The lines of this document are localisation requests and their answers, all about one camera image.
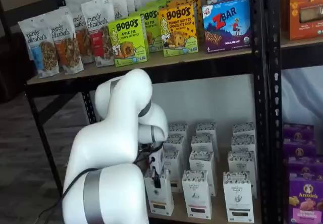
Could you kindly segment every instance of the wooden floor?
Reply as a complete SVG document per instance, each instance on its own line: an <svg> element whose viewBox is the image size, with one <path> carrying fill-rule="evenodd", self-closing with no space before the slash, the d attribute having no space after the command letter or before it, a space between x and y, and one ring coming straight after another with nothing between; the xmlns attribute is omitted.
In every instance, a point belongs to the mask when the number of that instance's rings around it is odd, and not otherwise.
<svg viewBox="0 0 323 224"><path fill-rule="evenodd" d="M36 99L42 109L52 97ZM64 164L76 133L86 118L79 96L45 124L62 181ZM21 94L0 105L0 223L33 224L58 198L45 152L27 99ZM50 224L63 223L60 208Z"/></svg>

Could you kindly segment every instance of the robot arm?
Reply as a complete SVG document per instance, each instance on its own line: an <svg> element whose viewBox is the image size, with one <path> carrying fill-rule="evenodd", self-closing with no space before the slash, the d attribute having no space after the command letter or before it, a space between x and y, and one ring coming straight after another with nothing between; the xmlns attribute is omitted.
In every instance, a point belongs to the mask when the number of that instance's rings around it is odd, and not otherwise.
<svg viewBox="0 0 323 224"><path fill-rule="evenodd" d="M75 137L64 191L83 170L99 170L83 175L64 198L65 224L148 223L143 175L131 163L138 141L168 137L165 113L151 96L151 80L140 69L98 87L95 105L104 120Z"/></svg>

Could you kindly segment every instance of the wooden shelf board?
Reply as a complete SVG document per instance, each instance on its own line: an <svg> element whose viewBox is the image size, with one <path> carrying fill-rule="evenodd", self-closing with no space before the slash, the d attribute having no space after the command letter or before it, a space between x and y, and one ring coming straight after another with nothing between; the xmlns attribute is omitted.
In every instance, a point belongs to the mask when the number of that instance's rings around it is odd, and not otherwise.
<svg viewBox="0 0 323 224"><path fill-rule="evenodd" d="M186 211L186 204L184 199L184 194L182 193L173 193L174 199L174 211L172 216L157 215L149 211L148 207L148 216L150 218L171 220L171 221L182 221L187 223L198 223L198 224L227 224L227 210L226 210L226 201L223 191L223 172L229 170L227 156L230 151L229 148L220 148L220 162L216 162L216 171L217 171L217 180L218 180L218 191L216 197L211 197L212 201L212 218L211 220L191 218L188 217ZM253 200L253 214L254 214L254 223L261 224L261 209L260 209L260 199Z"/></svg>
<svg viewBox="0 0 323 224"><path fill-rule="evenodd" d="M218 58L231 57L231 56L243 55L243 54L251 54L251 49L246 48L246 49L217 52L217 53L210 53L210 54L200 51L198 53L191 53L191 54L179 55L179 56L173 56L173 57L167 57L167 58L164 57L163 52L160 51L160 52L151 53L150 59L144 63L124 66L124 67L115 67L113 65L113 66L107 66L107 67L101 67L101 68L98 68L95 65L95 63L86 64L84 66L85 68L84 71L80 73L66 75L63 72L61 72L60 74L57 74L48 78L43 78L43 79L39 79L38 76L35 76L32 79L27 81L27 85L41 84L41 83L59 81L59 80L75 79L75 78L81 78L81 77L89 77L89 76L109 74L109 73L122 72L122 71L126 72L135 68L144 69L144 68L151 68L151 67L160 67L165 65L218 59Z"/></svg>
<svg viewBox="0 0 323 224"><path fill-rule="evenodd" d="M323 43L323 37L321 36L300 40L290 40L287 32L281 32L281 48L304 46L316 43Z"/></svg>

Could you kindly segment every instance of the shelf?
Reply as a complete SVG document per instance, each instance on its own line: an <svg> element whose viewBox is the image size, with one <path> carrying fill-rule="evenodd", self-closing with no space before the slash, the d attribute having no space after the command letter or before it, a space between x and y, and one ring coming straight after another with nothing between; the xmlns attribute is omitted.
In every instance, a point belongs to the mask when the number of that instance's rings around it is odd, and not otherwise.
<svg viewBox="0 0 323 224"><path fill-rule="evenodd" d="M217 180L218 180L218 191L216 197L211 197L212 200L212 218L211 220L191 218L188 217L186 212L186 205L184 194L182 193L173 193L174 199L174 211L172 216L164 216L152 214L149 212L148 207L148 216L150 219L161 219L166 222L173 223L174 221L186 222L186 223L198 223L198 224L227 224L227 210L226 210L226 201L223 191L223 172L228 171L227 156L230 151L229 148L220 148L220 162L215 163L217 168ZM260 209L260 199L253 201L253 214L255 224L261 224L261 209Z"/></svg>
<svg viewBox="0 0 323 224"><path fill-rule="evenodd" d="M252 74L254 65L251 49L240 49L207 54L203 51L165 58L163 52L150 54L148 62L124 67L96 67L85 65L78 74L60 73L52 77L30 79L26 91L33 97L95 90L106 80L124 75L134 69L144 69L153 83L174 82L201 78Z"/></svg>
<svg viewBox="0 0 323 224"><path fill-rule="evenodd" d="M281 32L282 69L305 68L323 65L323 37L289 40Z"/></svg>

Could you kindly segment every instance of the dark chair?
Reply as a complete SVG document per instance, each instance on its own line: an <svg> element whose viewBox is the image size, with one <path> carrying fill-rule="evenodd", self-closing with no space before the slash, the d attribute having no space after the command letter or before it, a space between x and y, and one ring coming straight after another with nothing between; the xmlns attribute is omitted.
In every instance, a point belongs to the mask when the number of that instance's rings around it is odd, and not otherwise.
<svg viewBox="0 0 323 224"><path fill-rule="evenodd" d="M0 38L0 102L12 99L22 91L25 82L35 75L35 66L29 60L24 36L12 33L11 27L19 21L58 9L57 0L42 0L4 11L0 1L0 20L5 36Z"/></svg>

